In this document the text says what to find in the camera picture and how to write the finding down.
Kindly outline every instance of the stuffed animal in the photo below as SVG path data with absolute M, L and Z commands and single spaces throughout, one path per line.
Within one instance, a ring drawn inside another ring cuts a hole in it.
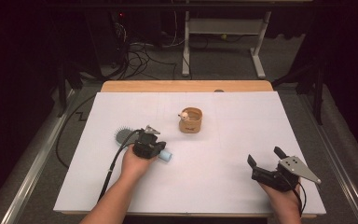
M 190 117 L 188 116 L 187 110 L 182 111 L 182 113 L 178 114 L 178 116 L 180 117 L 180 119 L 182 121 L 188 121 L 190 120 Z

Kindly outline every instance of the brown container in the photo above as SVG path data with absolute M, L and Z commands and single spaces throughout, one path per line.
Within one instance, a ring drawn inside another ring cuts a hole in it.
M 182 133 L 198 133 L 201 129 L 202 111 L 195 107 L 188 107 L 182 110 L 187 111 L 189 120 L 180 120 L 179 129 Z

